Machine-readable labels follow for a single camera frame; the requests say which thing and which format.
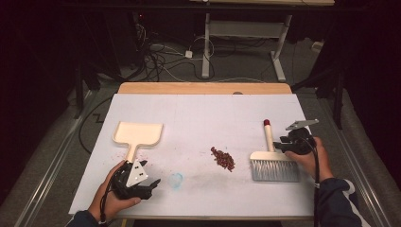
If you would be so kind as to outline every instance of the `blue stain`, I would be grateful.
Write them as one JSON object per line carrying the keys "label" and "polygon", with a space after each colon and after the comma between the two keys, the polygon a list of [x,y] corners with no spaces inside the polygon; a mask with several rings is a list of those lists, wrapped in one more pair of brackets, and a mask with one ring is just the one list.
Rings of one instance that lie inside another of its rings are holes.
{"label": "blue stain", "polygon": [[183,175],[181,175],[180,173],[174,173],[168,177],[168,185],[170,185],[173,189],[180,188],[182,182]]}

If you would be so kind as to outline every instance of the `person's right hand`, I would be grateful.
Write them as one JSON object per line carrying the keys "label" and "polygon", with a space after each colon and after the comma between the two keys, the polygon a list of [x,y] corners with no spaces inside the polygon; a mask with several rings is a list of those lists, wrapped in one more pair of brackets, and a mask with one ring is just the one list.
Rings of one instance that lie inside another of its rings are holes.
{"label": "person's right hand", "polygon": [[[333,173],[331,172],[330,163],[328,160],[327,151],[323,146],[322,139],[319,137],[314,137],[316,141],[316,149],[318,151],[319,157],[319,168],[320,168],[320,179],[319,181],[322,182],[328,178],[334,178]],[[298,155],[292,151],[285,151],[285,154],[290,159],[294,160],[295,162],[299,163],[301,166],[304,167],[307,173],[309,173],[313,179],[315,178],[315,157],[312,152],[309,152],[305,155]]]}

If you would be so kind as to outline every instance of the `sleeve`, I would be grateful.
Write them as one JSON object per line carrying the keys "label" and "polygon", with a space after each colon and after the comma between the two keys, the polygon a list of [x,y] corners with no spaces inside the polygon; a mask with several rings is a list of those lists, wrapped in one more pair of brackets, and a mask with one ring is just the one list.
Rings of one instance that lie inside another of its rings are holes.
{"label": "sleeve", "polygon": [[324,226],[370,226],[358,211],[354,185],[342,179],[330,178],[320,183],[319,222]]}
{"label": "sleeve", "polygon": [[66,227],[97,227],[96,219],[89,211],[78,211],[73,218],[67,223]]}

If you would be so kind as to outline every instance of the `brush bristles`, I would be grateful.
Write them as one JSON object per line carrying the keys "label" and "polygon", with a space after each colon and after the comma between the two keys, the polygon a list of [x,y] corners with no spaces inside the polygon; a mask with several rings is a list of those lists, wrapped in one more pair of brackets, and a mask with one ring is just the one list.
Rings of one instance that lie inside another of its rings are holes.
{"label": "brush bristles", "polygon": [[296,162],[252,160],[253,180],[258,182],[299,182]]}

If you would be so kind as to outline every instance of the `person's left hand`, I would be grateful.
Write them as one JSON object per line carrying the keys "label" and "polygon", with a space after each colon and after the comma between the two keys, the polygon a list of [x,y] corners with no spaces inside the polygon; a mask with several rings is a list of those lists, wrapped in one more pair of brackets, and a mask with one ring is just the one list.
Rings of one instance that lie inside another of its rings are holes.
{"label": "person's left hand", "polygon": [[[103,197],[107,184],[110,181],[110,178],[116,172],[118,168],[124,165],[125,161],[121,161],[117,166],[115,166],[112,170],[110,170],[109,174],[106,177],[106,180],[100,185],[99,189],[96,191],[94,200],[92,204],[89,206],[88,211],[92,214],[92,216],[97,220],[100,221],[100,201]],[[127,200],[120,200],[113,191],[109,192],[106,199],[106,205],[104,213],[106,215],[106,219],[110,220],[114,218],[114,216],[121,210],[127,209],[132,207],[136,204],[141,202],[140,198],[134,197]]]}

